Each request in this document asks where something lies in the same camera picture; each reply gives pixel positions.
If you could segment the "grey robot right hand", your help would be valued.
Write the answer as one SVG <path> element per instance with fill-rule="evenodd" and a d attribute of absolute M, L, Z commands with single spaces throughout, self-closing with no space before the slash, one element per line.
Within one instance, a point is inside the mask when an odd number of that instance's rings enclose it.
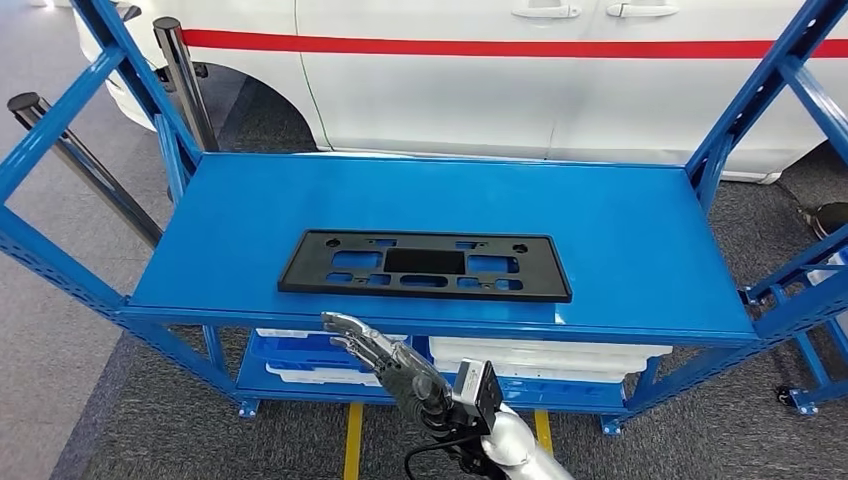
<path fill-rule="evenodd" d="M 421 419 L 442 418 L 450 412 L 450 385 L 412 347 L 350 315 L 323 312 L 321 321 L 325 330 L 336 334 L 331 342 L 368 367 L 405 414 Z"/>

